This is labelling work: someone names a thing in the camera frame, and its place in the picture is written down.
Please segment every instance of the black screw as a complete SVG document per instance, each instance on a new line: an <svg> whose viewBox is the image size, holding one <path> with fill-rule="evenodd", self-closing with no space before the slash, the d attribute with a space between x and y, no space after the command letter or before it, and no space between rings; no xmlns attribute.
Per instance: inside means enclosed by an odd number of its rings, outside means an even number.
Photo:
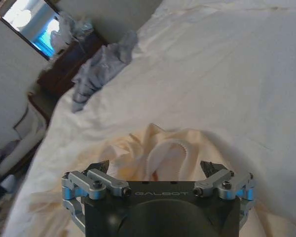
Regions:
<svg viewBox="0 0 296 237"><path fill-rule="evenodd" d="M123 197L129 197L132 194L132 190L130 188L124 188L122 190Z"/></svg>
<svg viewBox="0 0 296 237"><path fill-rule="evenodd" d="M63 178L68 179L68 175L69 175L69 172L66 172L66 173L64 174Z"/></svg>
<svg viewBox="0 0 296 237"><path fill-rule="evenodd" d="M231 183L229 183L229 181L224 181L224 182L222 183L222 187L223 187L224 189L231 189Z"/></svg>
<svg viewBox="0 0 296 237"><path fill-rule="evenodd" d="M201 188L194 188L193 193L195 196L199 197L203 195L203 190Z"/></svg>
<svg viewBox="0 0 296 237"><path fill-rule="evenodd" d="M96 180L93 182L93 186L96 188L96 189L99 189L102 187L102 181L101 180Z"/></svg>

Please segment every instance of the cream cloth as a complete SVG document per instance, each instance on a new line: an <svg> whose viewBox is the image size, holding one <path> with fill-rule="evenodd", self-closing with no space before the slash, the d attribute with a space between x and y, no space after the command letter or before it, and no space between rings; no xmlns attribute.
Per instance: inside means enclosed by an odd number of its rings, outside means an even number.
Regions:
<svg viewBox="0 0 296 237"><path fill-rule="evenodd" d="M108 174L124 180L195 181L205 179L200 162L221 163L230 168L215 146L198 130L185 129L167 132L154 124L144 130L90 147L68 167L68 171L83 171L91 163L110 161ZM70 220L69 212L61 204L61 181L44 193L31 196L30 211L34 214L31 237L84 236ZM268 226L264 216L264 227ZM252 209L240 231L241 237L266 236Z"/></svg>

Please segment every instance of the wrinkled sheet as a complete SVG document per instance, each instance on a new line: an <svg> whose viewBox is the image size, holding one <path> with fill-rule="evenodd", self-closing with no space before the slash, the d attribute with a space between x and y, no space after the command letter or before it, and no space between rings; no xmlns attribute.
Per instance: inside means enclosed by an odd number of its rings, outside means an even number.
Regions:
<svg viewBox="0 0 296 237"><path fill-rule="evenodd" d="M255 174L264 208L296 225L296 1L244 2L152 17L132 64L83 111L71 113L73 91L66 93L5 236L22 236L32 217L27 198L51 189L82 150L151 122L202 130L235 171Z"/></svg>

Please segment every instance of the mirror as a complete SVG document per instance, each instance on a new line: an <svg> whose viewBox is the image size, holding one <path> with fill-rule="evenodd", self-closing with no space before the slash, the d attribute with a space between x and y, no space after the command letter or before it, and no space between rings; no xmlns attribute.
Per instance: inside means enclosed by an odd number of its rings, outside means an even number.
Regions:
<svg viewBox="0 0 296 237"><path fill-rule="evenodd" d="M59 30L57 12L46 0L0 0L0 20L46 59L55 53L50 36Z"/></svg>

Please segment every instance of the wooden dresser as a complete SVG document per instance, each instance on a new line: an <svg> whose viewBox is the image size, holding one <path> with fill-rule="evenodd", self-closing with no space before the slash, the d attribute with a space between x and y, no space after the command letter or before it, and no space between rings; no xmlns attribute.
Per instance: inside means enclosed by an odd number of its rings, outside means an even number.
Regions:
<svg viewBox="0 0 296 237"><path fill-rule="evenodd" d="M40 74L37 83L49 94L56 98L61 97L74 85L72 79L80 66L91 58L103 44L107 43L95 32L89 34L84 42L72 42L55 61L53 67Z"/></svg>

